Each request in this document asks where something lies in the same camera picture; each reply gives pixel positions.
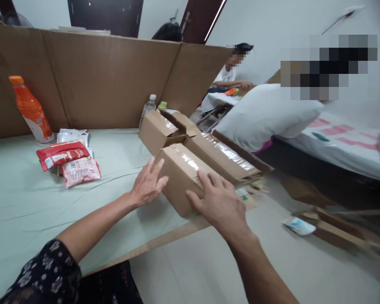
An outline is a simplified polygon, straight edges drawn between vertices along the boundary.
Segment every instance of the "white shirt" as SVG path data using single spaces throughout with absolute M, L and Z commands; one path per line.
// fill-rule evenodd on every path
M 248 92 L 215 129 L 249 152 L 256 152 L 273 135 L 297 136 L 315 121 L 322 108 L 318 100 L 281 98 L 280 84 L 261 84 Z
M 236 70 L 234 68 L 231 68 L 229 72 L 226 70 L 226 67 L 224 66 L 217 77 L 215 78 L 213 84 L 210 86 L 211 88 L 215 88 L 216 86 L 214 85 L 215 82 L 217 81 L 234 81 L 236 77 Z

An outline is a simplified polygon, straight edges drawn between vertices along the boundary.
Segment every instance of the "hand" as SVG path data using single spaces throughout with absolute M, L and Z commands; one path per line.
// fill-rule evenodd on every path
M 169 181 L 168 176 L 158 179 L 159 172 L 164 164 L 164 159 L 162 158 L 156 165 L 154 165 L 154 161 L 155 157 L 152 156 L 149 163 L 139 172 L 134 187 L 130 192 L 139 205 L 152 202 L 162 192 Z
M 204 199 L 200 199 L 193 191 L 187 190 L 190 201 L 206 220 L 228 239 L 234 233 L 248 230 L 246 222 L 246 206 L 236 194 L 235 187 L 217 173 L 206 175 L 198 171 L 199 179 L 204 187 Z
M 253 85 L 253 83 L 251 83 L 251 82 L 249 82 L 247 80 L 242 80 L 242 82 L 240 83 L 240 87 L 242 89 L 244 89 L 244 90 L 247 89 L 247 88 L 249 88 L 252 85 Z

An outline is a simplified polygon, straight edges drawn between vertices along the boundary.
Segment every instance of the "black floral clothing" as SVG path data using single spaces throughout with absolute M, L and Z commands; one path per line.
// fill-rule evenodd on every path
M 129 261 L 81 278 L 78 264 L 59 240 L 49 241 L 21 270 L 0 304 L 143 304 Z

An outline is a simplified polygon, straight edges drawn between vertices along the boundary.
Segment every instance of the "left hand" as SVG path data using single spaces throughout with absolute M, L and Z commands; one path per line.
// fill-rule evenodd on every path
M 131 190 L 132 196 L 138 200 L 139 205 L 152 202 L 169 181 L 168 176 L 158 179 L 164 159 L 161 159 L 156 165 L 154 165 L 154 161 L 155 157 L 152 156 L 149 163 L 139 172 Z

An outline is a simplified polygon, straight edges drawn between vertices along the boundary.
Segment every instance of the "plastic water bottle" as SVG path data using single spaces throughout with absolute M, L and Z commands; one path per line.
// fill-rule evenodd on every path
M 155 94 L 152 94 L 152 95 L 149 97 L 149 101 L 148 101 L 148 102 L 145 104 L 145 106 L 143 107 L 142 116 L 141 116 L 141 118 L 140 118 L 140 122 L 139 122 L 139 128 L 140 128 L 140 126 L 142 125 L 142 121 L 143 121 L 144 116 L 145 116 L 150 110 L 156 110 L 155 100 L 156 100 L 156 95 L 155 95 Z

